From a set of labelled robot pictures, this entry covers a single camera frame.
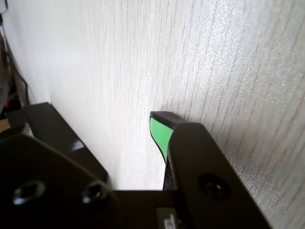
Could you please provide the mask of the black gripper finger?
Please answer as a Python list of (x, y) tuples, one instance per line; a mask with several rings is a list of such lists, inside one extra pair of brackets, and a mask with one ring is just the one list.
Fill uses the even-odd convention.
[(3, 229), (122, 229), (106, 184), (40, 140), (10, 128), (0, 135)]
[(194, 229), (267, 229), (269, 223), (203, 124), (150, 113), (150, 133)]

